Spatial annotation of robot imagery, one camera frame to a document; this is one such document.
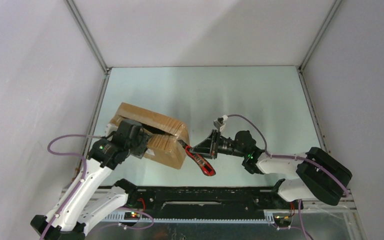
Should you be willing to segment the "brown cardboard express box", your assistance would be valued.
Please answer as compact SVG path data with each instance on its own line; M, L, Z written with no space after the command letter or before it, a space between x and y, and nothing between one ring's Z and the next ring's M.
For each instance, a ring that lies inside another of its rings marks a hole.
M185 150L178 142L189 144L190 138L186 123L139 106L123 102L106 126L105 134L119 127L123 120L135 120L142 124L144 131L150 134L146 159L179 170L186 158Z

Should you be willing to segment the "red black utility knife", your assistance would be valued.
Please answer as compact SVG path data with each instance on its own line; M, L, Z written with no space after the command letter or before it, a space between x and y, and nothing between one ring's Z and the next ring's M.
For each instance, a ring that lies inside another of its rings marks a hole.
M216 175L215 169L204 157L202 157L201 155L199 155L197 153L192 153L190 151L192 149L192 147L190 145L188 145L185 141L178 140L178 142L180 143L180 145L184 149L186 155L197 164L197 166L199 167L199 169L201 170L201 172L205 176L213 177Z

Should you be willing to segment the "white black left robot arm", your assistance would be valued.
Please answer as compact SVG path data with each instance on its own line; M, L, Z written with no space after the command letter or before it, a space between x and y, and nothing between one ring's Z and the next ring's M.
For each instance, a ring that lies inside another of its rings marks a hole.
M45 215L36 215L30 225L42 240L83 240L114 210L133 208L138 202L138 186L126 179L115 182L110 191L87 205L102 182L129 156L141 158L147 151L151 134L135 120L123 120L116 130L80 155L82 169L59 202Z

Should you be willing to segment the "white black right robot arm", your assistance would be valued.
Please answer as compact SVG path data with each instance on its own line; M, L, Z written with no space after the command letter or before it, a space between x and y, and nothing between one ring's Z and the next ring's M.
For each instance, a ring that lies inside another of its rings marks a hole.
M248 130L241 130L234 138L224 137L219 130L190 152L206 159L216 159L219 154L241 157L242 166L250 174L281 174L271 194L271 204L284 209L290 202L318 199L336 206L343 196L348 195L348 184L352 172L319 147L297 154L269 154L257 146Z

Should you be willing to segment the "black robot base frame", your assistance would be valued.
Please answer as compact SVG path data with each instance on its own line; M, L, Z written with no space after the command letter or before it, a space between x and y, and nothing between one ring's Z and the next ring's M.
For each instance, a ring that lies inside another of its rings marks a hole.
M298 216L304 203L287 202L272 187L135 186L122 179L128 199L98 222L121 223L268 223Z

